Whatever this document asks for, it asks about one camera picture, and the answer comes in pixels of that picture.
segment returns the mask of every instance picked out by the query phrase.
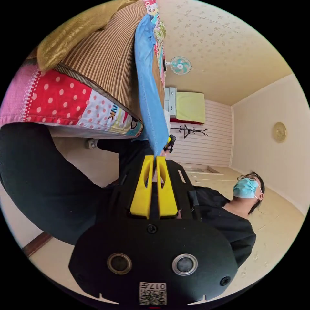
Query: coat rack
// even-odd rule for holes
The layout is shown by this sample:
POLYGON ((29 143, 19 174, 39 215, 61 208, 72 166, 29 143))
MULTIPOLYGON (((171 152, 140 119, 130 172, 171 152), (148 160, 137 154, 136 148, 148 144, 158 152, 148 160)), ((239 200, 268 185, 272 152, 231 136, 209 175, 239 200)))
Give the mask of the coat rack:
POLYGON ((182 128, 182 125, 179 127, 179 128, 173 128, 171 127, 170 129, 176 129, 178 130, 179 132, 181 132, 182 130, 184 131, 184 139, 192 132, 192 134, 195 134, 196 132, 202 132, 205 136, 207 136, 206 133, 204 133, 204 131, 208 130, 208 129, 205 129, 205 130, 197 130, 195 129, 196 127, 193 127, 193 129, 188 129, 186 124, 184 124, 184 128, 182 128))

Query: black pants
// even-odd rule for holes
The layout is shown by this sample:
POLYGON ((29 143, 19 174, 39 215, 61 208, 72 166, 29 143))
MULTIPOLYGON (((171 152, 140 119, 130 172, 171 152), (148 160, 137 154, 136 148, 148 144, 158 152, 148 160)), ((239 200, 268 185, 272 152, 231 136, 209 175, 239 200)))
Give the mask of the black pants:
MULTIPOLYGON (((99 140, 98 148, 119 154, 119 174, 138 156, 153 154, 147 141, 99 140)), ((13 123, 0 129, 0 181, 19 210, 38 228, 75 244, 108 206, 101 188, 56 149, 48 128, 13 123)))

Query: pink fabric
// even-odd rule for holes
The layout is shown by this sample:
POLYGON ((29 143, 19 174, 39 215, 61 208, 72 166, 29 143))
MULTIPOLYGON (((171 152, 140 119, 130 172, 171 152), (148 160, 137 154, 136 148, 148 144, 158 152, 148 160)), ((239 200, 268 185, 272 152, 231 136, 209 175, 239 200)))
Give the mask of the pink fabric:
POLYGON ((27 99, 39 67, 21 67, 12 79, 0 107, 0 127, 23 121, 27 99))

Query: face mask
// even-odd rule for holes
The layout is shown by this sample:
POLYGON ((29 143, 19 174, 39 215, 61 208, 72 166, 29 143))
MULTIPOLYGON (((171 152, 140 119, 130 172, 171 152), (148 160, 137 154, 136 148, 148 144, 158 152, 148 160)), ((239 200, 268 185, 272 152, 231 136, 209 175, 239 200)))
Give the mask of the face mask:
POLYGON ((244 178, 232 188, 233 195, 239 198, 257 198, 255 196, 258 183, 249 178, 244 178))

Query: label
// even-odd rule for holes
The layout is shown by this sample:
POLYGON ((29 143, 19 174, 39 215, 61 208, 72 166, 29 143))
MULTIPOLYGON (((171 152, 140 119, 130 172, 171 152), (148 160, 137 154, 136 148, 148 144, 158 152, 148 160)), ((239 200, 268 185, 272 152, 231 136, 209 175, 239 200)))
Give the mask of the label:
POLYGON ((166 283, 140 282, 139 302, 141 305, 166 305, 167 286, 166 283))

